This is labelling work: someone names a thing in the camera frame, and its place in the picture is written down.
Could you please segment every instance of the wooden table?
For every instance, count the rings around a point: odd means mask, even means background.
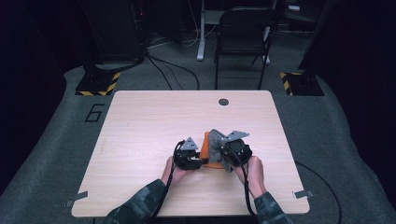
[[[222,98],[229,104],[220,105]],[[262,159],[266,188],[286,213],[308,212],[307,199],[293,196],[304,188],[269,91],[118,91],[78,191],[88,191],[88,197],[74,203],[73,216],[105,217],[161,178],[177,142],[191,137],[201,147],[212,129],[249,133],[243,139]],[[238,215],[248,210],[236,174],[206,167],[172,188],[159,213]]]

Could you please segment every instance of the person's hand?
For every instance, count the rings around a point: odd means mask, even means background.
[[[161,178],[161,181],[165,185],[168,183],[168,178],[169,175],[171,174],[172,163],[173,163],[172,157],[169,157],[168,160],[166,161],[165,169],[163,170],[163,177]],[[192,172],[193,170],[185,171],[179,169],[178,167],[175,167],[175,171],[173,172],[171,187],[176,185],[185,175],[190,174]]]
[[[252,156],[244,165],[244,167],[245,172],[247,173],[248,189],[251,196],[256,199],[257,197],[267,192],[264,186],[264,171],[262,167],[262,160],[260,160],[256,156]],[[245,184],[242,167],[234,167],[234,169],[241,183]]]

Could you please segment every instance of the chair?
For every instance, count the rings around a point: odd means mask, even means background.
[[[218,41],[215,52],[216,83],[219,80],[219,56],[223,55],[252,55],[257,58],[265,55],[262,62],[262,75],[258,90],[262,87],[262,78],[267,61],[268,51],[278,24],[279,16],[267,7],[234,7],[224,12],[219,19]],[[264,38],[263,30],[270,27],[268,36]]]
[[[326,0],[282,0],[282,16],[290,23],[291,30],[305,30],[309,32],[308,38],[318,23],[318,19]]]

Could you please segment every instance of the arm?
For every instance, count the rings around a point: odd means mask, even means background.
[[[146,223],[157,208],[173,165],[170,157],[163,170],[161,179],[156,179],[139,190],[130,200],[118,208],[113,209],[102,222],[103,224],[141,224]],[[180,170],[177,167],[173,173],[171,188],[181,178],[191,171]]]
[[[282,211],[279,204],[277,204],[273,196],[264,186],[262,161],[258,157],[251,157],[248,163],[245,164],[245,170],[247,171],[248,189],[251,196],[254,198],[259,223],[292,223],[290,218]],[[245,178],[242,168],[236,167],[235,172],[238,175],[239,180],[244,184]]]

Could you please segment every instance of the black cable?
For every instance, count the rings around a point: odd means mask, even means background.
[[[181,86],[180,82],[178,82],[178,80],[177,80],[177,78],[176,78],[176,75],[175,75],[174,71],[173,71],[166,63],[163,63],[163,62],[161,62],[161,61],[157,61],[157,62],[158,62],[158,63],[161,63],[163,66],[167,67],[167,68],[169,69],[169,71],[171,71],[172,76],[174,77],[174,79],[175,79],[177,85],[178,85],[182,90],[184,90],[184,88]]]
[[[251,209],[250,205],[250,198],[249,198],[249,192],[248,192],[248,161],[247,161],[247,172],[245,170],[244,164],[242,164],[241,160],[239,157],[236,155],[236,153],[233,150],[230,150],[235,157],[238,159],[239,164],[241,165],[242,173],[244,174],[245,178],[245,183],[244,183],[244,188],[245,188],[245,200],[247,202],[247,210],[248,212],[253,216],[256,217],[256,214],[254,214],[253,210]]]
[[[152,61],[150,56],[147,56],[147,58],[151,61],[152,64],[154,64],[154,66],[161,72],[161,74],[163,74],[163,78],[165,78],[166,83],[168,83],[169,89],[172,91],[172,86],[166,78],[165,74],[163,73],[163,70],[161,70],[161,68],[157,64],[155,64],[154,61]]]
[[[156,61],[158,61],[158,62],[162,62],[162,63],[167,63],[167,64],[170,64],[170,65],[173,65],[174,67],[177,67],[177,68],[180,68],[180,69],[183,69],[183,70],[189,72],[189,73],[192,74],[192,75],[194,76],[194,78],[195,78],[195,81],[196,81],[196,83],[197,83],[197,90],[200,90],[200,83],[199,83],[198,77],[197,77],[190,69],[187,69],[187,68],[185,68],[185,67],[179,66],[179,65],[174,64],[174,63],[169,63],[169,62],[164,61],[164,60],[162,60],[162,59],[160,59],[160,58],[157,58],[156,56],[151,56],[151,55],[149,55],[148,52],[147,52],[147,57],[152,58],[152,59],[154,59],[154,60],[156,60]]]
[[[169,177],[168,177],[168,182],[166,183],[165,190],[163,191],[163,196],[161,197],[160,202],[158,203],[158,206],[155,209],[154,213],[149,218],[148,223],[150,223],[158,215],[158,213],[161,210],[161,207],[163,206],[163,202],[165,201],[166,194],[168,193],[169,187],[171,186],[171,183],[172,183],[173,172],[175,171],[175,168],[176,168],[176,165],[175,165],[175,152],[178,150],[178,148],[180,148],[183,145],[184,142],[185,142],[184,140],[180,141],[175,146],[174,154],[172,156],[172,168],[171,168],[171,172],[170,172]]]
[[[332,193],[332,196],[334,197],[335,201],[337,202],[337,206],[338,206],[338,220],[337,220],[337,224],[340,224],[343,218],[343,211],[341,209],[341,204],[340,201],[338,200],[337,195],[335,194],[334,190],[332,189],[332,187],[330,186],[330,184],[317,172],[315,172],[314,170],[312,170],[311,168],[309,168],[308,166],[300,163],[299,161],[294,161],[297,165],[301,165],[303,166],[305,169],[309,170],[310,172],[312,172],[314,175],[316,175],[317,177],[319,177],[323,183],[325,183],[325,185],[329,188],[330,192]]]

